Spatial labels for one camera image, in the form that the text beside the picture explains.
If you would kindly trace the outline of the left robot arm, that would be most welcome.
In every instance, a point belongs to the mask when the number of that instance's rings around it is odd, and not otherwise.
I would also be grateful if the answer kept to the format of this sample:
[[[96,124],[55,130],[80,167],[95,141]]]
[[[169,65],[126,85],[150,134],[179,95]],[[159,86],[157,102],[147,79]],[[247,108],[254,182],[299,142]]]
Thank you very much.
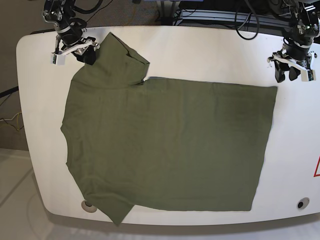
[[[320,36],[320,18],[313,0],[269,1],[269,12],[278,20],[287,22],[289,30],[283,29],[281,50],[273,52],[268,62],[273,62],[275,79],[278,83],[285,80],[288,72],[291,81],[299,76],[303,82],[316,80],[314,61],[317,54],[311,51],[314,39]]]

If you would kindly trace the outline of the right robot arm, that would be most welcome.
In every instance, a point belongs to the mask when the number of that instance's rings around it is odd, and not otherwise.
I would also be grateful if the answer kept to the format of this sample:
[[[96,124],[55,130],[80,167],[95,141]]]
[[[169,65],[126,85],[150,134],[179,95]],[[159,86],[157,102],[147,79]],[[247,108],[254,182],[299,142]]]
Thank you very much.
[[[54,51],[50,55],[50,62],[54,65],[64,65],[68,54],[77,61],[93,65],[97,59],[96,50],[100,44],[96,38],[84,36],[87,31],[87,22],[76,17],[76,13],[91,14],[98,10],[102,1],[91,9],[82,9],[76,6],[74,0],[46,0],[42,16],[45,22],[51,23],[57,33]]]

